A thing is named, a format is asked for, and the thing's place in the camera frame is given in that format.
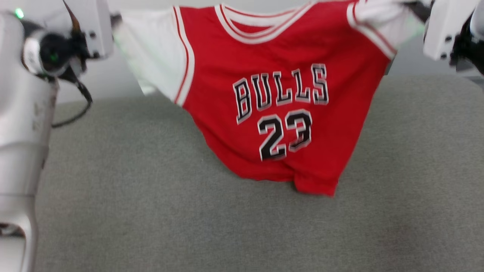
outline red fabric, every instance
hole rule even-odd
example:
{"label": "red fabric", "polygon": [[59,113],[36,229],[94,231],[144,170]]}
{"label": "red fabric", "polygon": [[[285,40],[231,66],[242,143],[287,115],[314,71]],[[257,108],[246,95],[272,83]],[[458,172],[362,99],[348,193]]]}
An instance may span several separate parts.
{"label": "red fabric", "polygon": [[[186,35],[195,54],[195,76],[183,107],[192,115],[209,147],[240,177],[294,181],[303,193],[334,196],[390,62],[349,25],[349,3],[317,3],[280,35],[258,44],[231,37],[213,7],[181,8]],[[313,90],[313,64],[326,66],[329,102],[315,105],[314,99],[311,103],[293,99],[290,104],[277,106],[273,73],[281,72],[284,92],[292,88],[294,95],[297,81],[291,71],[300,69],[303,90]],[[259,111],[251,78],[262,73],[269,74],[272,106]],[[233,85],[242,78],[249,83],[252,114],[238,124]],[[284,136],[279,144],[285,145],[287,155],[262,161],[259,148],[269,134],[259,133],[259,120],[277,115],[284,123],[288,112],[295,110],[310,112],[310,143],[296,152],[289,151],[298,135],[283,124]]]}

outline t-shirt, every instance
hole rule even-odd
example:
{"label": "t-shirt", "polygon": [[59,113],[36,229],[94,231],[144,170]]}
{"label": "t-shirt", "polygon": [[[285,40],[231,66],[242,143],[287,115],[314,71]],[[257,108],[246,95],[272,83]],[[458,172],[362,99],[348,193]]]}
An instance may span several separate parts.
{"label": "t-shirt", "polygon": [[143,92],[190,113],[231,171],[334,196],[388,64],[424,30],[398,2],[121,11],[114,38]]}

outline black cable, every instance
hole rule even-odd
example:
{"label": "black cable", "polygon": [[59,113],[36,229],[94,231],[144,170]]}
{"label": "black cable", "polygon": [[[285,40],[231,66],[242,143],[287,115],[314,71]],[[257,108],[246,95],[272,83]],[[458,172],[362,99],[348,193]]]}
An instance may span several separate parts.
{"label": "black cable", "polygon": [[68,120],[53,124],[52,128],[60,128],[74,123],[75,121],[81,119],[84,115],[86,115],[86,113],[89,111],[89,109],[92,106],[92,97],[91,97],[91,94],[89,93],[88,88],[84,84],[82,84],[82,82],[80,82],[79,79],[77,79],[72,68],[69,67],[68,70],[62,76],[60,76],[60,79],[64,79],[73,83],[77,87],[77,89],[81,92],[82,96],[86,98],[87,104],[80,113],[78,113],[77,115],[75,115],[74,117]]}

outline number 23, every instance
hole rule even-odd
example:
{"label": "number 23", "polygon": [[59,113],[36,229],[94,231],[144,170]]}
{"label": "number 23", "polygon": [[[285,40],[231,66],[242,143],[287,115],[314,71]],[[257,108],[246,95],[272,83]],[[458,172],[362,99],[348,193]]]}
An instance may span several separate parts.
{"label": "number 23", "polygon": [[[313,119],[309,111],[304,109],[290,111],[287,113],[284,123],[286,129],[288,131],[295,130],[297,136],[296,140],[289,143],[290,152],[297,152],[311,143]],[[258,128],[260,135],[265,135],[269,133],[269,129],[272,129],[272,132],[259,148],[260,159],[265,161],[285,158],[287,156],[287,147],[285,144],[280,144],[284,138],[281,118],[277,115],[264,116],[259,120]]]}

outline white wall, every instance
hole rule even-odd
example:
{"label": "white wall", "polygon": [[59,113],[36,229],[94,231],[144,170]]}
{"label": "white wall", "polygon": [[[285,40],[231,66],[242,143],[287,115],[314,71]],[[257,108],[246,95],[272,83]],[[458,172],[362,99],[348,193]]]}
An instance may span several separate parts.
{"label": "white wall", "polygon": [[[26,16],[38,18],[51,14],[63,8],[61,0],[0,0],[3,6],[14,8],[21,6]],[[254,12],[274,12],[298,6],[306,0],[224,0],[225,4],[239,9]],[[220,0],[108,0],[112,11],[131,8],[161,9],[171,5],[207,6],[220,3]],[[421,74],[456,74],[444,61],[435,62],[422,53],[420,37],[408,42],[397,55],[390,70],[391,75],[421,75]],[[478,76],[476,71],[461,74],[462,76]],[[105,61],[91,61],[88,72],[81,79],[90,89],[94,99],[111,96],[142,95],[142,92],[129,72],[124,59],[115,49],[115,54]],[[59,102],[82,100],[78,91],[68,85],[61,85]]]}

